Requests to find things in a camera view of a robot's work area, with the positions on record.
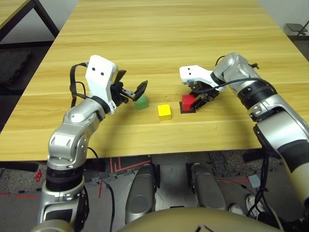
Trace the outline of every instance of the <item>green cube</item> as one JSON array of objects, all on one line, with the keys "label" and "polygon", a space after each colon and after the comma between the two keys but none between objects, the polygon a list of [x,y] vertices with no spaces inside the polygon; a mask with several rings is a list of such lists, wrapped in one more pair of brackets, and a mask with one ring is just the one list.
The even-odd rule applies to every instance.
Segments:
[{"label": "green cube", "polygon": [[148,98],[143,94],[137,101],[134,102],[137,109],[142,110],[149,107]]}]

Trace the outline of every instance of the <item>red cube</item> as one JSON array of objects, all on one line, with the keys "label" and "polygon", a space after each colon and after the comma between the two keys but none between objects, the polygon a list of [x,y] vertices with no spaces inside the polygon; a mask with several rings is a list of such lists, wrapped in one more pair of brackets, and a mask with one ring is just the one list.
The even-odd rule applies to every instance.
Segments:
[{"label": "red cube", "polygon": [[182,97],[182,109],[183,111],[189,111],[191,105],[195,102],[194,95],[183,95]]}]

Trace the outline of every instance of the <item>metal frame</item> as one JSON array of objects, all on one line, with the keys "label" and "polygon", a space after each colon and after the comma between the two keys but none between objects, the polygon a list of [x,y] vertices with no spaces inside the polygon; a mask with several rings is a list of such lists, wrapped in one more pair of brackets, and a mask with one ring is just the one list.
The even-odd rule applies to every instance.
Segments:
[{"label": "metal frame", "polygon": [[0,41],[31,11],[34,9],[39,15],[43,23],[50,30],[52,35],[56,37],[59,34],[59,30],[53,23],[52,19],[49,17],[48,13],[42,6],[39,0],[30,0],[24,7],[12,16],[9,21],[0,28]]}]

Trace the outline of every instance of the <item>black cable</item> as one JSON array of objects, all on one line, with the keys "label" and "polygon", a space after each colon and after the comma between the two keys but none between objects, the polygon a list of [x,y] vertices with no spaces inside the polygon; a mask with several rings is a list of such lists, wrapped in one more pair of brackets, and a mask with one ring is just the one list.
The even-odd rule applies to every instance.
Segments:
[{"label": "black cable", "polygon": [[74,107],[75,104],[76,104],[76,96],[84,98],[84,99],[87,97],[85,94],[82,95],[80,93],[77,93],[77,89],[76,89],[76,83],[77,82],[75,81],[75,70],[76,70],[77,66],[87,67],[88,64],[87,63],[80,63],[80,64],[75,64],[71,67],[71,70],[70,70],[70,92],[72,94],[71,108]]},{"label": "black cable", "polygon": [[81,84],[83,86],[83,90],[84,90],[84,95],[86,96],[86,88],[83,82],[81,81],[76,81],[75,83]]},{"label": "black cable", "polygon": [[248,213],[247,213],[247,217],[249,217],[250,213],[252,212],[252,210],[254,208],[257,208],[257,204],[260,202],[263,192],[266,189],[266,181],[267,181],[267,172],[268,172],[268,167],[267,167],[267,162],[266,159],[268,159],[267,154],[265,154],[265,157],[263,158],[263,163],[262,163],[262,167],[261,167],[261,185],[260,188],[255,196],[255,201],[254,201],[254,205],[249,209]]},{"label": "black cable", "polygon": [[[98,159],[98,155],[95,152],[95,150],[92,149],[91,147],[88,147],[88,149],[91,150],[93,152],[93,154],[96,156],[96,158]],[[114,191],[113,191],[112,187],[109,184],[107,184],[104,180],[102,180],[102,181],[107,186],[109,191],[111,192],[111,197],[112,197],[112,216],[111,216],[111,224],[110,224],[110,232],[112,232],[112,225],[113,225],[114,217],[115,217],[115,196],[114,196]]]},{"label": "black cable", "polygon": [[114,191],[112,187],[109,184],[107,184],[104,180],[102,181],[104,182],[104,184],[106,184],[107,188],[111,192],[111,197],[112,197],[112,217],[111,217],[111,225],[110,225],[110,232],[112,232],[112,224],[114,222],[114,217],[115,217],[115,196],[114,196]]},{"label": "black cable", "polygon": [[89,215],[89,211],[90,211],[90,207],[89,207],[89,197],[88,197],[88,192],[87,189],[84,185],[84,192],[85,192],[85,196],[86,196],[86,203],[87,203],[87,209],[86,209],[86,215],[85,215],[85,219],[84,222],[87,220],[88,215]]},{"label": "black cable", "polygon": [[93,152],[93,154],[95,155],[95,157],[98,159],[98,155],[97,155],[97,153],[95,152],[95,150],[92,149],[91,147],[88,147],[88,149],[91,150],[91,151]]},{"label": "black cable", "polygon": [[209,88],[209,89],[205,89],[205,90],[195,90],[193,88],[191,88],[191,90],[194,92],[194,93],[207,93],[209,91],[213,91],[217,88],[220,88],[220,87],[223,87],[223,86],[227,86],[229,84],[232,84],[232,83],[236,83],[236,82],[240,82],[240,81],[261,81],[261,82],[265,82],[268,86],[270,86],[272,88],[272,90],[274,91],[275,94],[277,94],[277,91],[276,89],[273,87],[273,85],[271,83],[269,83],[268,81],[262,79],[262,78],[256,78],[256,77],[250,77],[250,78],[242,78],[242,79],[238,79],[238,80],[234,80],[234,81],[229,81],[229,82],[226,82],[226,83],[223,83],[221,85],[218,85],[216,87],[213,87],[213,88]]},{"label": "black cable", "polygon": [[247,190],[249,193],[255,195],[255,193],[254,193],[252,190],[248,189],[247,186],[242,185],[242,184],[240,184],[240,183],[237,183],[237,182],[235,182],[235,181],[232,181],[232,180],[225,180],[225,179],[216,179],[216,180],[217,180],[217,181],[226,181],[226,182],[230,182],[230,183],[232,183],[232,184],[239,185],[239,186],[242,187],[243,189]]},{"label": "black cable", "polygon": [[220,60],[221,58],[223,58],[223,57],[225,57],[225,56],[220,56],[220,57],[217,59],[217,61],[216,61],[216,63],[215,63],[215,65],[214,65],[214,66],[217,66],[217,64],[218,64],[219,60]]}]

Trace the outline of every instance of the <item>white sneaker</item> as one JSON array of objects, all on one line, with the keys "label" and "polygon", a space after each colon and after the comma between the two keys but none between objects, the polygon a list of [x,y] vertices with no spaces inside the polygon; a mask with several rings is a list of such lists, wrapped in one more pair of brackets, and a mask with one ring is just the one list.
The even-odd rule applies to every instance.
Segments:
[{"label": "white sneaker", "polygon": [[[254,205],[254,202],[255,202],[255,196],[254,195],[250,194],[246,197],[246,206],[247,206],[248,211]],[[266,212],[266,209],[264,208],[263,204],[261,202],[258,202],[256,207],[253,208],[251,213],[250,213],[251,217],[253,217],[255,219],[257,219],[257,217],[260,214],[260,212],[256,208],[258,208],[260,212]]]},{"label": "white sneaker", "polygon": [[228,208],[228,211],[234,214],[245,216],[243,210],[236,204],[231,204]]}]

